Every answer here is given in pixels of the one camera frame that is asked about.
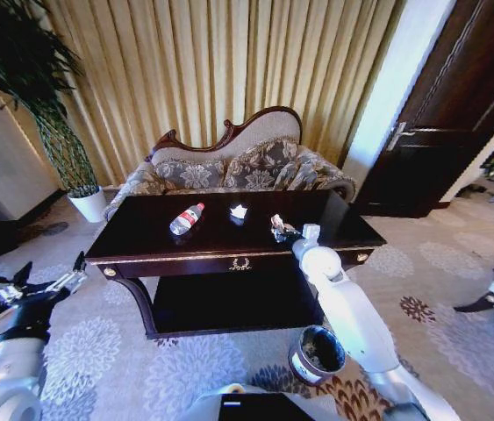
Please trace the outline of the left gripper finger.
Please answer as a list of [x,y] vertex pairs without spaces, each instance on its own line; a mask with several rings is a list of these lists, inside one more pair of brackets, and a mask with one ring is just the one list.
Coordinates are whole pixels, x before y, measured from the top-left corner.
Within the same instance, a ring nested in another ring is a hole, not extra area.
[[87,278],[85,255],[84,251],[81,251],[75,259],[73,269],[48,285],[47,291],[58,292],[67,289],[70,293],[75,293]]
[[27,262],[19,271],[14,275],[14,285],[19,288],[23,288],[32,271],[32,262]]

